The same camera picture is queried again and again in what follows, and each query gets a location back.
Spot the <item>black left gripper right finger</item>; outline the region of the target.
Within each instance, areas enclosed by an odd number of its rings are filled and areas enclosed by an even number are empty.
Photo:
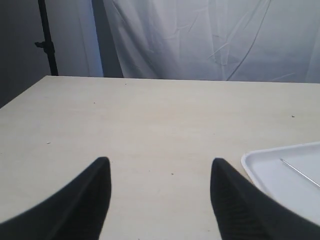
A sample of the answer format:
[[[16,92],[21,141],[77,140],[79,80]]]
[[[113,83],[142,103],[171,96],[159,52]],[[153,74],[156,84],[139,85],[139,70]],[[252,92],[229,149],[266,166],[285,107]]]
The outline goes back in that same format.
[[[223,158],[211,166],[210,200],[223,240],[318,240],[320,227],[260,191]]]

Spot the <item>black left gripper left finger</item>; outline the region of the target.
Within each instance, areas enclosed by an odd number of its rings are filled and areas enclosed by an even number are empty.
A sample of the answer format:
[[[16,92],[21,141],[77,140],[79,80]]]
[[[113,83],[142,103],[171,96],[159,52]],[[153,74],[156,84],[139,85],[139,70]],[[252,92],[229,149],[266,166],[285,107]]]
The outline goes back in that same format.
[[[61,190],[0,224],[2,240],[97,240],[112,193],[111,167],[99,157]]]

